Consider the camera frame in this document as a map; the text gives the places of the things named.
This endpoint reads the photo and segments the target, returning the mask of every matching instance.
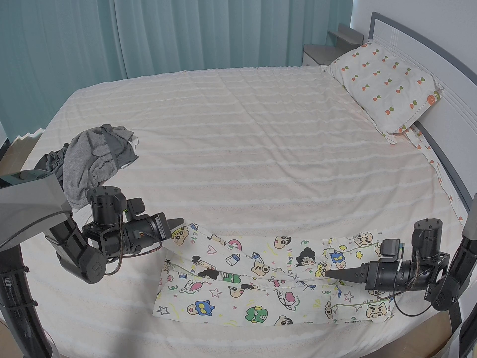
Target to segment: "white pillow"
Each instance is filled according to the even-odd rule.
[[[392,142],[437,100],[442,90],[432,75],[369,41],[326,68]]]

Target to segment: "cartoon print pajamas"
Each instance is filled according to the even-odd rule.
[[[370,232],[354,238],[221,237],[198,224],[173,230],[155,316],[227,326],[382,322],[388,293],[326,278],[330,269],[358,267],[380,257]]]

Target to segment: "dark gray fabric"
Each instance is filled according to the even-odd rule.
[[[65,143],[63,147],[58,151],[50,151],[48,154],[38,161],[35,166],[35,170],[46,170],[55,174],[60,186],[63,188],[63,163],[64,156],[68,150],[68,143]]]
[[[73,209],[88,204],[88,189],[97,187],[123,165],[137,159],[128,142],[132,136],[133,132],[123,126],[102,125],[83,131],[71,140],[64,159],[63,190]]]

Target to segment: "curtain fold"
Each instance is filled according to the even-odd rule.
[[[0,0],[0,119],[45,128],[77,89],[179,70],[301,65],[353,0]]]

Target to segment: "headboard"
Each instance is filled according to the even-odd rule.
[[[444,87],[443,97],[415,125],[469,211],[477,192],[477,75],[436,43],[377,12],[371,16],[369,39],[426,70]]]

